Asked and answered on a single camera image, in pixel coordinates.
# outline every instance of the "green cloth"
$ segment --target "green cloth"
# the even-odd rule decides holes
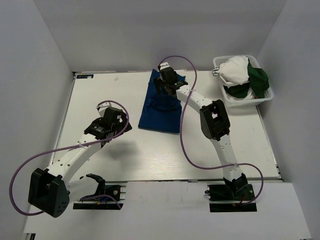
[[[247,70],[249,75],[248,83],[231,87],[224,86],[224,90],[227,94],[237,99],[244,99],[248,95],[248,90],[251,87],[258,99],[264,99],[265,90],[269,88],[268,75],[262,68],[254,68],[251,66],[250,60],[248,60]]]

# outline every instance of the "white board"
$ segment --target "white board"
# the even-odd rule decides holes
[[[192,71],[179,71],[189,84]],[[83,131],[99,117],[96,106],[103,100],[115,100],[124,105],[133,129],[112,140],[93,155],[75,174],[75,178],[93,173],[106,181],[195,180],[222,179],[222,170],[200,170],[185,159],[177,134],[161,133],[138,128],[150,79],[150,72],[100,73],[91,79],[76,79],[66,115],[59,147],[77,143]],[[210,71],[199,71],[195,89],[212,99],[222,99],[217,80]],[[239,163],[259,167],[266,178],[277,178],[272,149],[267,141],[255,106],[241,112],[230,112],[230,136]],[[215,148],[203,135],[200,116],[187,108],[183,122],[183,139],[194,163],[213,167],[220,161]],[[59,152],[59,159],[65,152]],[[247,178],[258,178],[252,167],[241,167]]]
[[[259,183],[253,188],[258,192]],[[27,218],[35,240],[299,240],[310,233],[291,183],[266,183],[257,212],[210,213],[207,184],[129,182],[123,208]]]

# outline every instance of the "black label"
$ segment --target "black label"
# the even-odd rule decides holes
[[[93,74],[86,74],[86,75],[77,75],[76,79],[93,79],[94,75]]]

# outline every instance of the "cable tie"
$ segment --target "cable tie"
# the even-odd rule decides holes
[[[85,146],[83,146],[83,145],[81,144],[81,141],[79,141],[79,148],[85,149]]]

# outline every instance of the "white cloth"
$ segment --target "white cloth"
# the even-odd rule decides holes
[[[255,98],[255,95],[254,95],[254,91],[252,91],[252,88],[249,87],[249,90],[248,90],[248,94],[246,95],[245,98],[236,98],[234,96],[231,96],[230,94],[228,94],[227,92],[226,93],[226,97],[230,100],[233,100],[233,101],[238,101],[238,100],[248,100],[248,99],[254,99]]]
[[[220,76],[221,83],[227,87],[248,83],[248,63],[249,59],[246,56],[234,56],[221,63],[216,71]]]

